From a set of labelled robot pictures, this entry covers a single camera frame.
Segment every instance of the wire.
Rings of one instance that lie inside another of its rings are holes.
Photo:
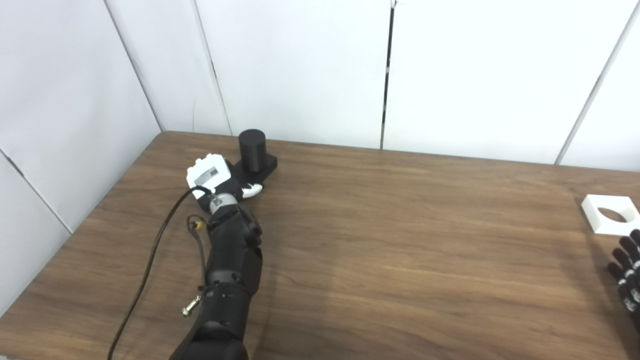
[[[189,215],[187,217],[187,231],[189,231],[189,234],[193,236],[193,239],[198,244],[198,251],[200,253],[200,269],[202,270],[202,288],[204,288],[204,286],[207,284],[207,274],[205,273],[206,265],[204,260],[204,248],[202,247],[202,239],[200,238],[200,235],[198,234],[198,231],[197,231],[198,228],[195,226],[192,226],[191,218],[198,218],[203,224],[206,224],[207,221],[204,220],[204,218],[201,217],[200,215]]]
[[[145,285],[147,284],[147,278],[149,277],[149,273],[151,272],[151,265],[153,265],[153,263],[154,263],[154,258],[156,256],[156,250],[158,249],[158,244],[160,243],[160,239],[162,238],[162,235],[164,233],[164,229],[166,229],[166,226],[169,224],[169,221],[171,220],[171,217],[173,217],[173,214],[176,212],[176,210],[178,210],[178,207],[180,206],[180,204],[182,204],[182,201],[184,201],[184,199],[186,199],[186,197],[189,196],[189,194],[194,192],[195,190],[200,190],[200,191],[204,192],[205,195],[211,195],[211,190],[205,188],[204,186],[194,186],[194,187],[190,188],[189,190],[187,190],[184,194],[182,194],[182,196],[178,199],[178,201],[175,203],[175,205],[173,205],[173,207],[169,211],[169,214],[167,214],[166,219],[164,220],[164,222],[160,226],[160,229],[158,230],[158,234],[156,235],[156,239],[154,240],[154,244],[153,244],[153,246],[151,246],[151,253],[149,254],[149,260],[147,261],[147,267],[145,268],[145,273],[142,275],[142,281],[140,281],[140,286],[138,287],[138,292],[136,292],[135,296],[133,296],[133,301],[131,302],[131,305],[129,306],[129,308],[127,310],[127,313],[125,314],[124,318],[122,319],[122,323],[120,324],[120,327],[118,328],[118,331],[116,332],[116,335],[113,338],[113,342],[111,342],[111,346],[109,347],[109,354],[107,355],[107,360],[112,360],[113,352],[116,349],[116,345],[118,345],[118,340],[120,339],[120,336],[122,335],[122,331],[124,331],[124,328],[127,325],[127,322],[129,321],[129,317],[131,317],[131,313],[133,313],[133,310],[135,309],[136,304],[138,303],[138,300],[140,299],[140,295],[142,295],[142,291],[145,289]]]

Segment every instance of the black cylinder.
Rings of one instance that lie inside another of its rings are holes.
[[[267,141],[260,130],[244,130],[238,136],[242,165],[248,172],[259,172],[267,166]]]

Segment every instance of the wooden tabletop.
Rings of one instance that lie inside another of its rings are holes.
[[[268,359],[638,359],[591,232],[587,193],[640,200],[640,174],[268,143],[279,168],[247,201],[264,269],[246,345]],[[158,227],[194,159],[236,138],[163,133],[0,319],[0,354],[106,358]],[[167,359],[199,263],[176,213],[115,359]]]

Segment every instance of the white square holder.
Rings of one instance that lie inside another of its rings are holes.
[[[598,208],[615,211],[627,222],[611,220]],[[640,229],[640,214],[631,199],[626,196],[589,194],[582,201],[582,210],[596,234],[628,236],[632,230]]]

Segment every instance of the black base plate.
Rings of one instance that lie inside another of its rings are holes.
[[[276,169],[276,167],[278,167],[278,158],[267,154],[267,166],[262,171],[246,171],[242,166],[242,161],[238,161],[231,171],[240,183],[262,184],[264,180]]]

